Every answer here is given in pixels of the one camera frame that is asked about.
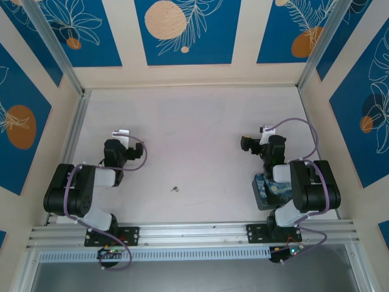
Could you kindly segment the starry night tin box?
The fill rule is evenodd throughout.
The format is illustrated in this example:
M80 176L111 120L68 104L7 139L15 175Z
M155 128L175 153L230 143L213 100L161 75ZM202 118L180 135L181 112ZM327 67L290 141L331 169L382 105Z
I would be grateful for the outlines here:
M262 173L255 175L252 188L259 210L276 209L292 199L292 188L289 182L269 181Z

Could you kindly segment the small controller circuit board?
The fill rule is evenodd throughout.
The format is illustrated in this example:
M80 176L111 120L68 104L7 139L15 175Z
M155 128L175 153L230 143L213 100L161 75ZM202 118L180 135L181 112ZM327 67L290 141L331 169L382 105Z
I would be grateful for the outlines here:
M110 260L110 259L121 259L122 249L110 249L110 248L101 248L97 251L98 260Z
M270 247L270 261L272 263L284 263L288 259L296 256L305 250L305 247L300 246L286 246L286 247Z

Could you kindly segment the grey metal sheet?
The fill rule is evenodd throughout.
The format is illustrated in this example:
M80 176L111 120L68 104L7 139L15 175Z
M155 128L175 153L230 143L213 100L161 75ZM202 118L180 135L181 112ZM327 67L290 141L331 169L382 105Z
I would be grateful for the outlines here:
M277 265L265 259L135 262L123 271L96 263L42 263L32 292L359 292L343 246L319 246Z

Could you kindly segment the blue floral wall panel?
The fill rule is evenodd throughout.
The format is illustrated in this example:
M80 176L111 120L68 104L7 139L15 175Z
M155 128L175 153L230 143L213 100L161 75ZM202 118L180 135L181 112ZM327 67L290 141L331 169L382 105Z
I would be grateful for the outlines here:
M320 83L356 72L368 83L389 85L389 0L352 0L316 67Z
M51 109L0 44L0 187L22 194Z
M336 3L337 0L274 0L257 63L306 62Z
M389 26L383 26L330 104L363 187L389 175Z
M59 88L63 72L31 22L20 0L0 0L0 7Z
M40 0L37 4L73 67L122 66L102 0Z
M148 66L230 64L241 0L134 0Z

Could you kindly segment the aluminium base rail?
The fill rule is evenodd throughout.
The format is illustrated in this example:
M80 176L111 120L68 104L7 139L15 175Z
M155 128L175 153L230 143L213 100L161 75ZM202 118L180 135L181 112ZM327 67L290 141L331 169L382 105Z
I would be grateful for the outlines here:
M265 246L249 243L246 226L251 222L212 222L188 224L141 224L139 241L134 248L206 248ZM323 240L328 245L359 243L360 238L352 220L310 220L300 225L302 244L314 245ZM26 248L39 251L81 249L86 229L75 224L35 226Z

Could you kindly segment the aluminium frame post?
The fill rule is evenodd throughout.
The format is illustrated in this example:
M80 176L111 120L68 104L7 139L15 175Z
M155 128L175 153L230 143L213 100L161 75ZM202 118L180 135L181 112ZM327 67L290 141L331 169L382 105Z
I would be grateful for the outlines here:
M27 16L31 20L32 24L36 28L41 39L44 41L46 47L50 51L51 55L59 65L63 74L67 77L69 83L75 90L75 92L81 98L87 98L91 96L91 90L85 89L81 84L81 81L77 77L71 62L69 61L63 47L58 41L51 26L47 22L43 12L38 7L35 0L20 0Z
M311 75L315 72L319 61L322 59L325 50L336 33L344 15L346 14L352 0L337 0L334 5L334 10L329 15L329 18L304 66L303 72L297 82L298 92L301 93L304 87L308 84Z

